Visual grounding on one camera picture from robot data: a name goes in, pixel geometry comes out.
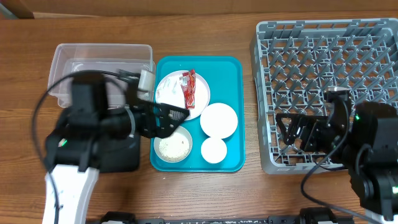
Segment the red packet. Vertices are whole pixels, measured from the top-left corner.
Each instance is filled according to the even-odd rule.
[[[180,85],[185,97],[185,108],[195,108],[195,88],[196,88],[197,76],[194,69],[189,72],[185,72],[180,77]]]

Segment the black cable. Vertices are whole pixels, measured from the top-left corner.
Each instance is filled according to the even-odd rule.
[[[359,160],[361,159],[362,153],[368,149],[372,149],[372,147],[369,144],[363,144],[356,155],[356,158],[355,158],[355,173],[356,173],[356,175],[359,175]]]
[[[347,169],[345,166],[341,166],[341,167],[335,167],[335,168],[326,168],[322,165],[319,165],[319,167],[321,167],[322,169],[328,170],[328,171],[339,171],[339,170],[345,170]]]
[[[78,72],[73,72],[69,75],[66,75],[64,77],[62,77],[61,79],[59,79],[58,81],[56,81],[52,86],[50,86],[50,88],[48,88],[48,90],[45,91],[45,93],[41,96],[39,102],[36,104],[35,110],[33,112],[32,115],[32,126],[31,126],[31,132],[32,132],[32,140],[35,146],[35,150],[37,155],[39,156],[39,159],[41,161],[41,163],[43,164],[45,170],[47,171],[49,178],[50,178],[50,182],[54,191],[54,197],[55,197],[55,216],[54,216],[54,223],[58,224],[59,221],[59,213],[60,213],[60,206],[59,206],[59,197],[58,197],[58,190],[57,190],[57,186],[55,185],[55,181],[53,176],[50,173],[51,167],[50,164],[46,163],[43,155],[42,155],[42,151],[40,148],[40,142],[39,142],[39,138],[37,137],[37,132],[36,132],[36,125],[37,125],[37,115],[39,113],[39,109],[42,106],[45,98],[47,97],[47,95],[49,94],[49,92],[54,89],[57,85],[59,85],[61,82],[63,82],[64,80],[66,80],[67,78],[73,78],[73,77],[77,77],[80,75],[84,75],[87,72],[98,72],[98,73],[102,73],[105,75],[112,75],[115,77],[120,77],[119,74],[114,73],[114,72],[107,72],[107,71],[99,71],[99,70],[83,70],[83,71],[78,71]]]
[[[305,185],[306,181],[308,180],[308,178],[310,178],[310,176],[320,167],[320,165],[323,164],[324,162],[326,162],[326,160],[340,148],[340,146],[344,143],[344,141],[347,138],[348,130],[349,130],[349,113],[348,113],[348,109],[347,109],[346,104],[343,102],[343,100],[341,100],[341,101],[342,101],[342,103],[344,105],[344,108],[345,108],[345,111],[346,111],[346,116],[347,116],[346,132],[344,133],[344,136],[341,138],[341,141],[337,144],[337,146],[334,147],[315,167],[313,167],[307,174],[305,174],[305,177],[301,181],[301,185],[300,185],[301,194],[305,198],[307,198],[310,201],[315,202],[315,203],[317,203],[319,205],[326,206],[326,207],[329,207],[329,208],[337,210],[337,211],[348,213],[348,214],[350,214],[352,216],[356,216],[358,218],[362,218],[363,220],[366,220],[366,221],[368,221],[370,223],[373,223],[373,224],[382,224],[382,223],[380,223],[380,222],[378,222],[376,220],[373,220],[372,218],[369,218],[369,217],[364,216],[362,214],[356,213],[356,212],[354,212],[352,210],[349,210],[349,209],[346,209],[346,208],[342,208],[342,207],[339,207],[339,206],[336,206],[336,205],[332,205],[330,203],[322,202],[321,200],[318,200],[316,198],[311,197],[309,194],[307,194],[304,191],[304,185]]]

